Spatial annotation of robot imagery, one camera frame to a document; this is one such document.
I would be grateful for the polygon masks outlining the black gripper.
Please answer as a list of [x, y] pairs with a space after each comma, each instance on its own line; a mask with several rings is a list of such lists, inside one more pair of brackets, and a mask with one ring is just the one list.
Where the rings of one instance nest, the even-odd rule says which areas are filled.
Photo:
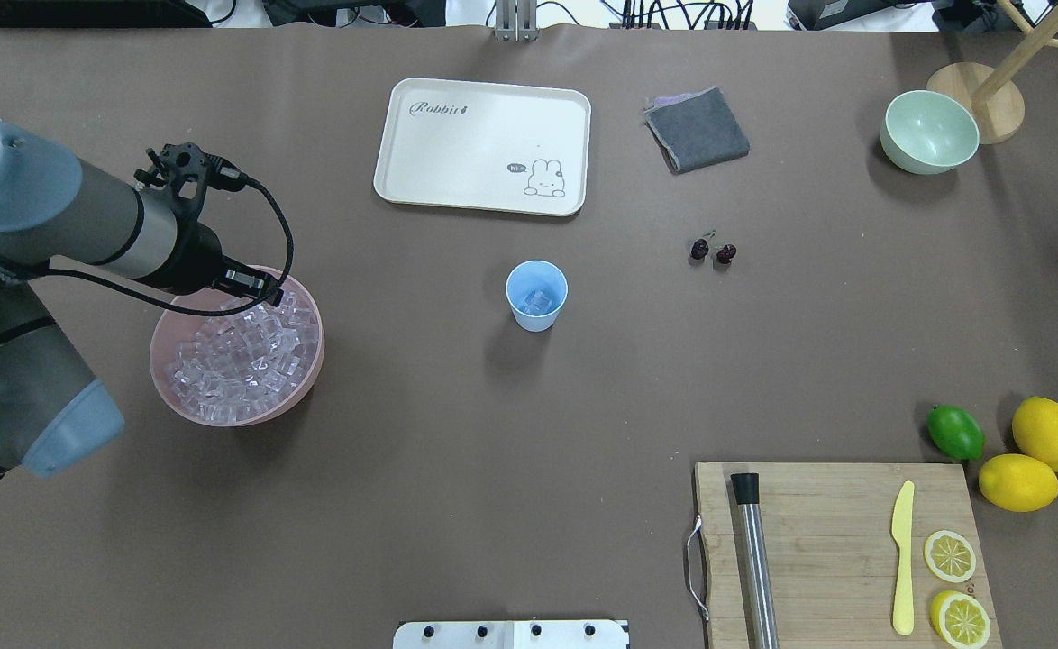
[[223, 259], [223, 246], [208, 226], [188, 222], [178, 235], [178, 245], [165, 264], [165, 291], [191, 295], [209, 288], [223, 276], [223, 292], [278, 307], [282, 278], [236, 260]]

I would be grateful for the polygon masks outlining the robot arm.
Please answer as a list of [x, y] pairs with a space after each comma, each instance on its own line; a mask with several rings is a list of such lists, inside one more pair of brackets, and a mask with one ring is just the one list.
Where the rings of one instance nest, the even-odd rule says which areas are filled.
[[191, 142], [149, 157], [129, 184], [63, 144], [0, 122], [0, 480], [17, 467], [54, 476], [125, 425], [34, 280], [84, 280], [150, 305], [156, 298], [120, 280], [174, 296], [215, 290], [244, 308], [280, 303], [295, 244], [272, 193], [264, 200], [286, 240], [278, 274], [229, 258], [200, 221], [208, 190], [264, 190], [260, 181]]

